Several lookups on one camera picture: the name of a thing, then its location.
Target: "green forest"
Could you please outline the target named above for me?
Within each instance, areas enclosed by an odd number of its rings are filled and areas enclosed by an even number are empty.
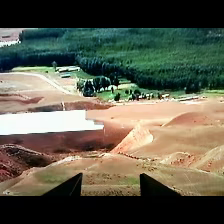
[[[0,48],[0,70],[79,65],[94,76],[125,77],[140,88],[224,88],[222,28],[39,28]]]

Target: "white roof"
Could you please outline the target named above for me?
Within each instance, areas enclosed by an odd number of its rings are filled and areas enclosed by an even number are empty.
[[[102,130],[103,124],[86,120],[85,110],[0,115],[0,135]]]

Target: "road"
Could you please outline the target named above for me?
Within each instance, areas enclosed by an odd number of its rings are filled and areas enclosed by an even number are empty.
[[[18,74],[18,75],[35,76],[35,77],[38,77],[38,78],[44,80],[45,82],[49,83],[51,86],[53,86],[57,90],[65,93],[65,94],[68,94],[68,95],[73,95],[71,92],[65,90],[64,88],[62,88],[61,86],[59,86],[58,84],[56,84],[55,82],[53,82],[52,80],[50,80],[49,78],[47,78],[46,76],[41,75],[41,74],[28,73],[28,72],[12,72],[12,73],[8,73],[8,74],[9,75],[10,74]]]

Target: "dark spike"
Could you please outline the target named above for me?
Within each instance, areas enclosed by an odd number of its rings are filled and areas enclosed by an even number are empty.
[[[181,196],[145,173],[140,174],[141,196]]]
[[[81,196],[82,173],[68,179],[42,196]]]

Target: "forest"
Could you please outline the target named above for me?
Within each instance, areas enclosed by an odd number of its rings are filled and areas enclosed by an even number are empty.
[[[224,88],[222,28],[39,28],[0,48],[0,70],[79,65],[94,76],[126,77],[148,89]]]

